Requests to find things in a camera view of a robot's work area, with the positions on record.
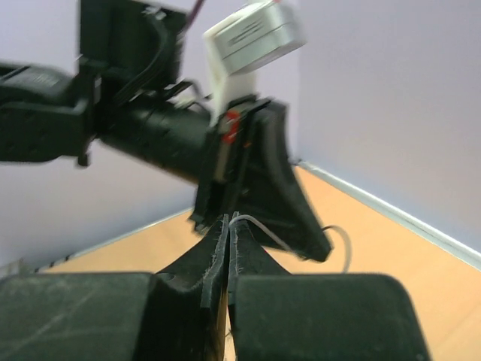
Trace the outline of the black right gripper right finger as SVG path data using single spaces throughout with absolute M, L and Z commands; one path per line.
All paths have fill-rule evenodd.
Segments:
M 234 212 L 229 222 L 229 277 L 241 275 L 289 275 L 259 243 L 268 236 L 252 216 Z

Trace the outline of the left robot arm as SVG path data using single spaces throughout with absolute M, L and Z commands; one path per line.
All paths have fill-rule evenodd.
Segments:
M 287 107 L 256 93 L 256 72 L 302 47 L 293 9 L 251 1 L 203 36 L 209 95 L 179 78 L 195 19 L 143 1 L 80 3 L 79 70 L 2 64 L 1 160 L 89 165 L 94 140 L 197 186 L 195 230 L 222 214 L 268 228 L 263 245 L 323 262 L 331 244 L 289 163 Z

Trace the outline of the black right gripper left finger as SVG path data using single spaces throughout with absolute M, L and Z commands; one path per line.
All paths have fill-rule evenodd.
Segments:
M 161 308 L 224 308 L 229 215 L 220 215 L 202 239 L 156 273 Z

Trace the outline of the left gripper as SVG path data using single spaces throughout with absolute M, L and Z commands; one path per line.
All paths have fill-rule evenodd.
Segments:
M 203 144 L 193 230 L 206 233 L 218 216 L 240 212 L 265 224 L 299 256 L 327 260 L 331 244 L 289 163 L 286 115 L 273 98 L 231 101 L 208 126 Z

